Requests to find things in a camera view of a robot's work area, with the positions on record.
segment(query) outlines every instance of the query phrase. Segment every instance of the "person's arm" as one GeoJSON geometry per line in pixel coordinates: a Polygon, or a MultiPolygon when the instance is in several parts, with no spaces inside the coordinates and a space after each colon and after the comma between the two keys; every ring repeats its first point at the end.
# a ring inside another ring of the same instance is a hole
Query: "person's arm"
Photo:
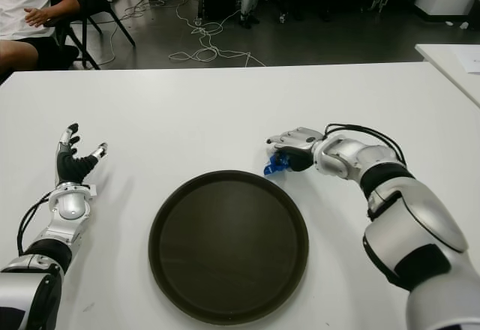
{"type": "Polygon", "coordinates": [[[37,28],[50,19],[77,13],[80,10],[80,4],[77,0],[61,0],[57,5],[46,7],[44,9],[27,7],[24,10],[27,12],[25,15],[25,21],[27,24],[37,28]]]}

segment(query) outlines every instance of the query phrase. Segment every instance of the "person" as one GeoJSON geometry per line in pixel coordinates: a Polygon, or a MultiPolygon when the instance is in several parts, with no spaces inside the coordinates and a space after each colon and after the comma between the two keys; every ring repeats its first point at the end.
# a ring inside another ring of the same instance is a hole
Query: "person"
{"type": "Polygon", "coordinates": [[[79,10],[77,0],[0,0],[0,74],[54,68],[60,49],[44,23],[79,10]]]}

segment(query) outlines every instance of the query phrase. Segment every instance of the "paper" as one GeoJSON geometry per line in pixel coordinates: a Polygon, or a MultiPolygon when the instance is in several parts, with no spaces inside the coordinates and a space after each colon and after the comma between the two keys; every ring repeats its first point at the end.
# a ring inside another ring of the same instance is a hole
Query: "paper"
{"type": "Polygon", "coordinates": [[[465,71],[480,75],[480,45],[451,45],[465,71]]]}

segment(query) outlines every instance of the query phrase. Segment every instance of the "person's leg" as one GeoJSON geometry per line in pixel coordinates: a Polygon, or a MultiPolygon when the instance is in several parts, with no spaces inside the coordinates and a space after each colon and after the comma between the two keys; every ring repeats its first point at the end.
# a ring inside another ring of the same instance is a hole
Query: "person's leg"
{"type": "Polygon", "coordinates": [[[0,74],[9,70],[35,70],[38,52],[29,43],[14,40],[0,40],[0,74]]]}

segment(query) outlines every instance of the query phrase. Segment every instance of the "blue object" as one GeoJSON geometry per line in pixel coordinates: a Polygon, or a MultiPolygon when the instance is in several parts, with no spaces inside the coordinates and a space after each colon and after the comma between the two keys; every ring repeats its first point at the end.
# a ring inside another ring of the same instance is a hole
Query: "blue object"
{"type": "Polygon", "coordinates": [[[271,175],[277,171],[284,171],[289,167],[288,157],[285,154],[277,152],[270,157],[270,163],[265,166],[263,175],[271,175]]]}

